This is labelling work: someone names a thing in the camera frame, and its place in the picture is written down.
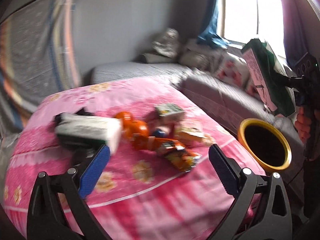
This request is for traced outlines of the right hand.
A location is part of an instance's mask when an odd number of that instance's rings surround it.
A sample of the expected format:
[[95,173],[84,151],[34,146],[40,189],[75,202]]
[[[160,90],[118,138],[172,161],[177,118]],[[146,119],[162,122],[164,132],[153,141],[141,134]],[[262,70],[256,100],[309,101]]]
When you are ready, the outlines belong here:
[[300,107],[294,124],[302,143],[306,143],[310,138],[311,119],[304,113],[304,108]]

